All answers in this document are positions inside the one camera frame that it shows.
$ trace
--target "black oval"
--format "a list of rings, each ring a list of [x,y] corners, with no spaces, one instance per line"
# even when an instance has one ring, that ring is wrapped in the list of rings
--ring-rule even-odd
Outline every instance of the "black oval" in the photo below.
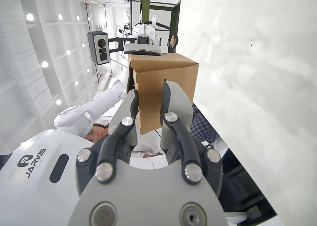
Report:
[[[62,154],[58,158],[58,160],[57,160],[57,162],[52,170],[52,173],[50,175],[50,181],[52,183],[57,183],[60,181],[60,178],[65,170],[65,167],[66,167],[68,160],[69,160],[69,157],[67,154]]]

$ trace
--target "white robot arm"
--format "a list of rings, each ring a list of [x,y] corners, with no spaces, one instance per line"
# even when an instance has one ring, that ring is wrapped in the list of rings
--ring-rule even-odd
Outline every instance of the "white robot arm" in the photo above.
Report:
[[[80,137],[86,136],[94,122],[110,108],[125,99],[127,92],[127,70],[121,72],[111,87],[95,96],[89,102],[72,106],[62,111],[54,120],[54,126],[61,131]]]

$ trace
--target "hair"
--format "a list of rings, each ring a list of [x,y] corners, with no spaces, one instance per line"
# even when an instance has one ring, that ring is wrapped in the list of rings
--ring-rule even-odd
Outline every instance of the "hair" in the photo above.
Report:
[[[103,124],[101,124],[101,123],[94,123],[94,125],[93,126],[98,126],[98,127],[102,127],[102,128],[108,128],[109,127],[109,124],[106,124],[106,125],[103,125]]]

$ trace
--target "box flap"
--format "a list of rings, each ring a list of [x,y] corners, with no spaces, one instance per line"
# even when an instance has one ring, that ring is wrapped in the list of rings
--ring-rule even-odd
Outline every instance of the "box flap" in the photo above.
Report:
[[[162,54],[161,56],[129,54],[128,62],[131,63],[128,65],[130,65],[137,73],[182,68],[197,64],[191,59],[178,53]]]

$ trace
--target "metal bolt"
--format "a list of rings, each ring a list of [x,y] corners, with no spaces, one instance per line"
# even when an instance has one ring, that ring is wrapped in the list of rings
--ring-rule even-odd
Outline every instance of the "metal bolt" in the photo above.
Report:
[[[111,163],[104,162],[97,167],[95,176],[99,182],[105,182],[111,177],[112,173],[113,167]]]
[[[92,226],[114,226],[117,223],[117,211],[112,203],[100,203],[91,216]]]
[[[199,182],[203,177],[201,168],[195,163],[189,163],[185,166],[185,175],[191,182]]]
[[[122,119],[121,124],[123,124],[126,127],[131,126],[133,124],[133,119],[130,116],[127,116]]]
[[[207,158],[213,163],[217,163],[221,159],[220,154],[214,149],[209,149],[207,151]]]
[[[109,135],[113,134],[113,132],[116,130],[116,128],[117,128],[117,125],[110,126],[108,128],[108,134]]]
[[[178,117],[176,115],[176,113],[173,113],[173,112],[169,112],[165,115],[165,119],[170,122],[170,123],[173,123],[173,122],[176,122]]]
[[[78,153],[78,155],[77,155],[77,160],[78,160],[79,162],[86,162],[86,161],[89,160],[90,156],[91,156],[91,150],[88,149],[88,148],[85,148],[85,149],[82,149],[82,150]]]
[[[181,226],[205,226],[207,218],[205,211],[196,203],[187,203],[181,209],[179,220]]]

